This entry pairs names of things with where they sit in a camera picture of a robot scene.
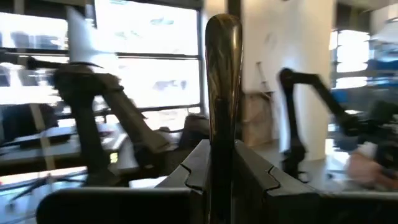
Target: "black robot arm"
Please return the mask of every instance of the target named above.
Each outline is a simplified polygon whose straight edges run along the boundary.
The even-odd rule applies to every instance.
[[[328,88],[322,83],[317,74],[306,74],[294,72],[291,69],[284,68],[279,73],[279,81],[282,86],[287,114],[290,126],[290,148],[284,152],[284,160],[282,161],[283,170],[298,179],[300,175],[299,164],[305,158],[305,146],[300,140],[297,129],[297,121],[294,106],[294,87],[296,84],[311,85],[322,101],[325,102],[328,109],[335,116],[337,123],[347,136],[357,136],[366,126],[356,116],[345,112],[344,108],[338,104]]]

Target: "person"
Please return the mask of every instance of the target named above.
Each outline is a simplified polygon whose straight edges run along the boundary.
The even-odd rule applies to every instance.
[[[347,175],[365,187],[382,186],[385,189],[398,190],[398,172],[391,174],[396,179],[383,174],[385,168],[374,160],[376,150],[377,145],[371,142],[360,145],[348,159]]]

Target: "table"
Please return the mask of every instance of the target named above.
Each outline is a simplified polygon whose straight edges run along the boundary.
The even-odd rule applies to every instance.
[[[103,138],[103,149],[109,154],[118,152],[127,139],[127,134],[118,127],[112,129],[113,134]],[[21,149],[19,146],[7,146],[0,150],[5,152],[0,156],[0,176],[47,170],[41,147]],[[80,157],[77,135],[72,135],[65,143],[53,144],[46,150],[47,155],[53,156],[56,169],[85,166]]]

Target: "person's hand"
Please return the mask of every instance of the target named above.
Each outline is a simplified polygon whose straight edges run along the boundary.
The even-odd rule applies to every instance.
[[[381,185],[388,189],[398,189],[398,180],[388,178],[382,174],[381,165],[360,154],[351,155],[347,173],[355,182],[362,185]]]

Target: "floor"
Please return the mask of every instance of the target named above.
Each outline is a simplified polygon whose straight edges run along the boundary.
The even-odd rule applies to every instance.
[[[343,190],[345,188],[345,176],[341,174],[344,169],[344,163],[347,155],[343,152],[335,152],[333,150],[333,144],[330,141],[326,142],[326,153],[329,154],[327,159],[319,161],[305,161],[303,163],[302,170],[308,171],[310,174],[311,186],[320,190]],[[254,150],[263,158],[274,163],[276,166],[279,165],[280,154],[278,152],[277,144],[268,144],[254,148]],[[334,170],[333,180],[328,178],[328,170]],[[71,170],[64,170],[63,172],[58,171],[58,174],[70,172]],[[74,179],[82,179],[83,176],[74,177]],[[130,187],[141,188],[141,187],[152,187],[161,182],[165,177],[158,179],[146,179],[137,180],[130,183]],[[12,190],[0,191],[0,224],[17,224],[17,223],[32,223],[35,224],[35,208],[38,206],[40,200],[46,196],[49,192],[53,192],[58,189],[78,187],[79,183],[73,182],[58,182],[52,185],[45,185],[34,191],[33,194],[19,198],[10,204],[10,199],[18,193],[25,190],[25,187],[20,187]]]

